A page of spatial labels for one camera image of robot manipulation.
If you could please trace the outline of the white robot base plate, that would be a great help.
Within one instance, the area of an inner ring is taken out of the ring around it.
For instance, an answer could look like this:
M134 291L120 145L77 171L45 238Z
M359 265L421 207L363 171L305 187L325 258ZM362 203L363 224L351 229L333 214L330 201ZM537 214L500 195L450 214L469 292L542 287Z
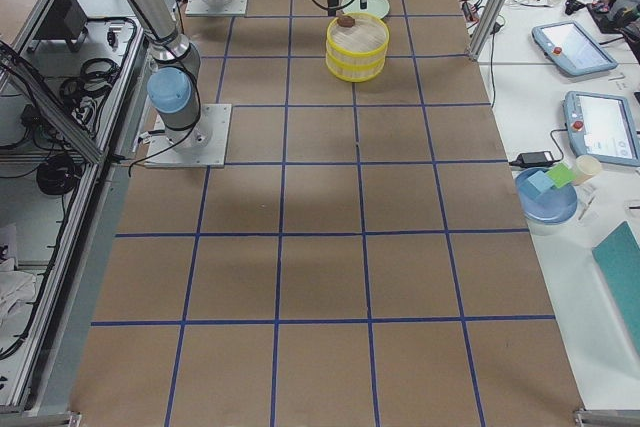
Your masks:
M169 130L160 115L155 118L155 129L162 133L153 136L148 144L144 162L149 168L223 168L226 161L228 137L232 117L231 104L204 104L199 122L186 140L179 145L186 132Z

